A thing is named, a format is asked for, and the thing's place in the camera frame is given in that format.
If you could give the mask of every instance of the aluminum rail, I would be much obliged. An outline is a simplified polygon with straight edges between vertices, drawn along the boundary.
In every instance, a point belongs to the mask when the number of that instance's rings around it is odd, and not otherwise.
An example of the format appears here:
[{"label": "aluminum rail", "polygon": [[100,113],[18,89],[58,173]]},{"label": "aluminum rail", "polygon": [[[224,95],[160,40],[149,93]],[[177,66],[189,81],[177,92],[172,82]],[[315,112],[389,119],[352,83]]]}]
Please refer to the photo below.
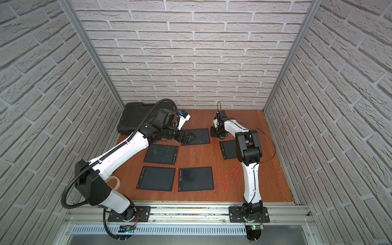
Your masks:
[{"label": "aluminum rail", "polygon": [[[151,206],[148,222],[151,225],[238,225],[230,223],[229,206],[242,203],[176,203],[176,202],[135,202],[137,206]],[[293,203],[263,203],[268,209],[270,223],[265,225],[314,225],[312,216],[305,205]],[[67,224],[102,224],[102,208],[82,206],[71,209],[65,218]],[[108,222],[108,224],[129,224],[129,222]]]}]

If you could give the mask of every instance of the aluminum frame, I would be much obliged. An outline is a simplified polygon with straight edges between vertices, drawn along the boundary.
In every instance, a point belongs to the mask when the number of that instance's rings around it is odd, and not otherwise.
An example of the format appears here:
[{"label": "aluminum frame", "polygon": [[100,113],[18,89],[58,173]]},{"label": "aluminum frame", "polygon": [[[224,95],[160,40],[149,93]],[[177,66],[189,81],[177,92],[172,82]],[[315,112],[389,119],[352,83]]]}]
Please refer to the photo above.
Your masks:
[{"label": "aluminum frame", "polygon": [[276,91],[278,90],[280,83],[283,81],[284,75],[286,74],[292,61],[294,60],[294,57],[297,54],[303,39],[305,38],[306,32],[308,31],[310,25],[312,24],[312,21],[316,16],[316,13],[322,2],[323,0],[313,0],[312,4],[309,6],[308,12],[305,15],[301,27],[299,28],[299,31],[297,33],[297,36],[295,37],[293,45],[290,48],[289,54],[287,55],[285,62],[283,63],[278,78],[276,79],[276,82],[272,87],[271,93],[268,96],[267,102],[264,105],[263,108],[264,112],[268,109],[272,100],[274,99]]},{"label": "aluminum frame", "polygon": [[124,102],[122,101],[119,93],[117,92],[113,82],[107,72],[101,58],[99,57],[93,43],[91,42],[86,30],[83,27],[82,22],[80,21],[74,7],[70,0],[58,0],[62,9],[64,10],[65,15],[68,17],[69,22],[75,29],[75,32],[79,36],[81,42],[83,43],[84,47],[86,48],[88,54],[91,57],[91,60],[94,62],[95,66],[97,67],[99,73],[101,74],[105,84],[109,88],[110,93],[113,95],[114,99],[116,100],[118,106],[123,111],[124,110]]},{"label": "aluminum frame", "polygon": [[[238,205],[240,202],[158,202],[158,201],[136,201],[136,205],[151,206],[148,222],[140,222],[140,229],[151,228],[150,231],[142,230],[136,234],[154,235],[153,229],[162,227],[206,229],[214,227],[215,232],[160,232],[159,234],[171,235],[229,235],[230,229],[240,229],[244,223],[230,223],[229,206]],[[308,216],[309,209],[305,205],[294,203],[263,203],[267,207],[270,223],[264,225],[301,225],[305,227],[305,234],[315,227],[312,216]],[[121,224],[129,222],[107,222],[108,227],[115,231]],[[66,244],[72,234],[102,234],[102,208],[92,206],[81,206],[71,209],[53,244]],[[231,235],[244,235],[242,232],[231,232]]]}]

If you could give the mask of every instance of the black carrying case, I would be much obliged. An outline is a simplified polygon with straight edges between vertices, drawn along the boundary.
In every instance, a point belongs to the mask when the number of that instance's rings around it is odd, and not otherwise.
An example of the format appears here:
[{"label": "black carrying case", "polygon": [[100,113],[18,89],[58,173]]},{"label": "black carrying case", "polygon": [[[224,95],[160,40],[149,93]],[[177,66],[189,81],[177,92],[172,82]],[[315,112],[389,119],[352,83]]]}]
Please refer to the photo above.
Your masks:
[{"label": "black carrying case", "polygon": [[[155,104],[144,104],[143,102],[131,102],[126,104],[120,122],[117,125],[117,132],[124,135],[130,135],[154,105]],[[147,117],[146,122],[151,118],[156,117],[159,109],[174,111],[174,106],[168,101],[162,102],[152,111],[149,117]]]}]

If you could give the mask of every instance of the white tubing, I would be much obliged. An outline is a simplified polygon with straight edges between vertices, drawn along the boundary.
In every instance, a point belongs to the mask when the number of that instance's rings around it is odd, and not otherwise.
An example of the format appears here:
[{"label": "white tubing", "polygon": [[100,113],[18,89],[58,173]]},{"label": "white tubing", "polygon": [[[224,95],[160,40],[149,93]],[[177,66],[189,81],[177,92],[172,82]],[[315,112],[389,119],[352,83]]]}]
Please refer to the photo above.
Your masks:
[{"label": "white tubing", "polygon": [[106,180],[105,180],[105,183],[107,183],[109,180],[117,180],[117,184],[116,184],[116,186],[113,188],[113,190],[118,190],[118,188],[120,187],[120,179],[119,178],[117,178],[116,176],[110,176],[109,178],[107,178]]}]

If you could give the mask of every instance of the ventilation grille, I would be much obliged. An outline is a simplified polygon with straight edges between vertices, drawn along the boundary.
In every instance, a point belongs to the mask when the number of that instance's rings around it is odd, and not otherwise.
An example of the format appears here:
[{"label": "ventilation grille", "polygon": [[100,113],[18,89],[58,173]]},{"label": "ventilation grille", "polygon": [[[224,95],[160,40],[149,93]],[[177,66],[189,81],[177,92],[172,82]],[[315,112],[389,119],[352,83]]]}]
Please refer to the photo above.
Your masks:
[{"label": "ventilation grille", "polygon": [[[120,225],[108,225],[110,232],[117,233]],[[103,225],[75,225],[73,235],[106,234]],[[243,225],[137,225],[137,229],[129,232],[132,235],[246,235]]]}]

